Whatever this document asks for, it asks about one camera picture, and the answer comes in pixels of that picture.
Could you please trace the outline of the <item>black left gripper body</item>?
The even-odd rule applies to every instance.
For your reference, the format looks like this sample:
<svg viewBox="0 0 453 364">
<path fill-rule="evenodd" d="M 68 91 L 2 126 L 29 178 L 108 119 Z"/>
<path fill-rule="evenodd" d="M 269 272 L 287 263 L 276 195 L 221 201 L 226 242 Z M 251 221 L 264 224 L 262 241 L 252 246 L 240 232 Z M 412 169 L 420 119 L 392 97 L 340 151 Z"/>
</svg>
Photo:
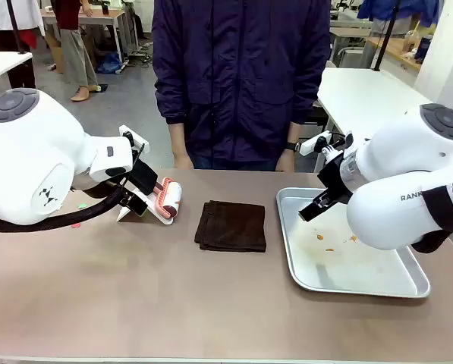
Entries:
<svg viewBox="0 0 453 364">
<path fill-rule="evenodd" d="M 136 195 L 126 188 L 128 177 L 113 177 L 112 182 L 114 185 L 114 191 L 112 194 L 112 201 L 115 203 L 132 203 L 135 200 Z"/>
</svg>

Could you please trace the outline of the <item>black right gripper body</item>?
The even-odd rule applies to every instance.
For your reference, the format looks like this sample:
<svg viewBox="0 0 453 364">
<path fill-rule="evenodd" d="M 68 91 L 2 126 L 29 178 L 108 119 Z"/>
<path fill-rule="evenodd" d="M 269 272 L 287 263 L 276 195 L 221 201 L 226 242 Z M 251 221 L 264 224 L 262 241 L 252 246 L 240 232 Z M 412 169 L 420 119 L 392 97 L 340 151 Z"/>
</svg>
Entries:
<svg viewBox="0 0 453 364">
<path fill-rule="evenodd" d="M 344 157 L 338 155 L 328 162 L 318 173 L 317 177 L 326 188 L 316 197 L 319 205 L 348 204 L 353 193 L 346 187 L 341 178 L 341 163 Z"/>
</svg>

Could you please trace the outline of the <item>person's left hand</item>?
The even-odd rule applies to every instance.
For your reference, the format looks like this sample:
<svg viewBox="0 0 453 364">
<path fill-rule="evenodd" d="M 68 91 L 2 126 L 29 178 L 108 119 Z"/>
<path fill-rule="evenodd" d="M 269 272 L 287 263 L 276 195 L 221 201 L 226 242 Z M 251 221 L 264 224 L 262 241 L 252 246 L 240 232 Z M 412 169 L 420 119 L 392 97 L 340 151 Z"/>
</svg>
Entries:
<svg viewBox="0 0 453 364">
<path fill-rule="evenodd" d="M 275 170 L 283 173 L 294 173 L 295 152 L 285 149 L 277 161 Z"/>
</svg>

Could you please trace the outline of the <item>person's right hand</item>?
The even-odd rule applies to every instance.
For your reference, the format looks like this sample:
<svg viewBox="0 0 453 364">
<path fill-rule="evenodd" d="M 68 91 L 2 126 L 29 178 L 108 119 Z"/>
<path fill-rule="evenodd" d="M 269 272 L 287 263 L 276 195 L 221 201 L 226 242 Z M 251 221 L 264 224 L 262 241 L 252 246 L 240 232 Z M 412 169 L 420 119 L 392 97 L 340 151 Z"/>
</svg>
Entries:
<svg viewBox="0 0 453 364">
<path fill-rule="evenodd" d="M 186 152 L 173 152 L 174 167 L 181 170 L 194 169 L 193 162 Z"/>
</svg>

